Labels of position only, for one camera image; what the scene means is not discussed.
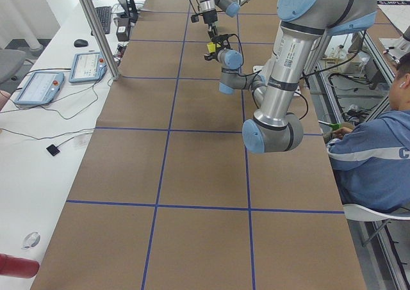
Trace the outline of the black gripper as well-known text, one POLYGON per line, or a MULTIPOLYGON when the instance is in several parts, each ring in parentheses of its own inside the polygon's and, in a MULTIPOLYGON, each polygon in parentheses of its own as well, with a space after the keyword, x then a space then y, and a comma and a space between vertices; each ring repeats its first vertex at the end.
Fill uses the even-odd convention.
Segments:
POLYGON ((216 10, 208 10, 203 12, 203 20, 205 24, 208 24, 208 35, 209 37, 213 38, 218 35, 217 26, 214 22, 217 21, 217 11, 216 10))
POLYGON ((220 48, 217 47, 217 46, 215 46, 215 47, 216 47, 215 52, 212 52, 212 53, 209 53, 209 54, 205 54, 205 55, 204 55, 204 59, 205 59, 205 60, 215 60, 215 61, 219 61, 219 59, 218 59, 218 54, 219 54, 220 48))

